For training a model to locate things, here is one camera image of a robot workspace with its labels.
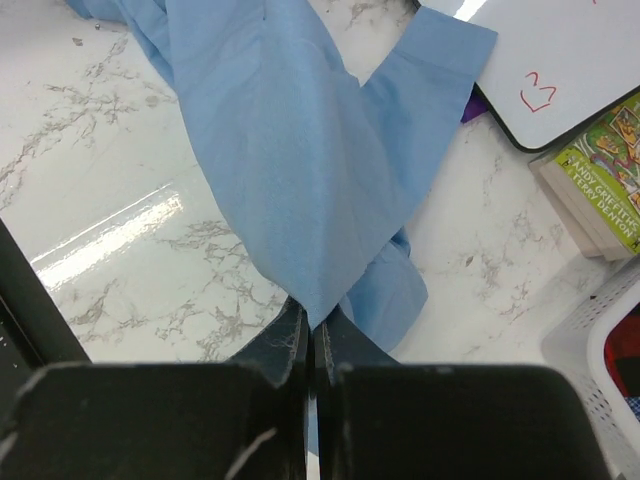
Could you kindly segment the light blue long sleeve shirt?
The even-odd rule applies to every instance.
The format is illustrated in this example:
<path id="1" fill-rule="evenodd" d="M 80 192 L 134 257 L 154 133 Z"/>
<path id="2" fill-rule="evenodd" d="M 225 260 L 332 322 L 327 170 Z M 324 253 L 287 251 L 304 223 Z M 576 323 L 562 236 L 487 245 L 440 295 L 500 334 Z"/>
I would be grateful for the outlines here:
<path id="1" fill-rule="evenodd" d="M 75 1 L 126 24 L 175 91 L 200 168 L 256 269 L 317 327 L 383 350 L 427 299 L 405 225 L 460 125 L 494 31 L 420 8 L 365 83 L 306 1 Z"/>

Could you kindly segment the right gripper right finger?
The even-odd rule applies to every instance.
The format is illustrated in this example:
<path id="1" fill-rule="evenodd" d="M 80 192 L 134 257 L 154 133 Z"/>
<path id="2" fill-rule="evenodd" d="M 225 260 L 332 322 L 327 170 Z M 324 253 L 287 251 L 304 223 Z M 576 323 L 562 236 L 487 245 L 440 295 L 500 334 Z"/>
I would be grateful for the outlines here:
<path id="1" fill-rule="evenodd" d="M 314 331 L 324 479 L 606 479 L 585 409 L 537 365 L 405 365 L 340 310 Z"/>

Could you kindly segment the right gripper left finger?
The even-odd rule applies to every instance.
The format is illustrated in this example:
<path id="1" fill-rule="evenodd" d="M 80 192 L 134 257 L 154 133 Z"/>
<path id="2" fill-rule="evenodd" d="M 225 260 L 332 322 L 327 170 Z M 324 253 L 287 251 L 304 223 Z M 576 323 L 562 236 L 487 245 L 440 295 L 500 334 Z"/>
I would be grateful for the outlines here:
<path id="1" fill-rule="evenodd" d="M 309 327 L 288 300 L 221 363 L 53 365 L 19 390 L 5 479 L 302 479 Z"/>

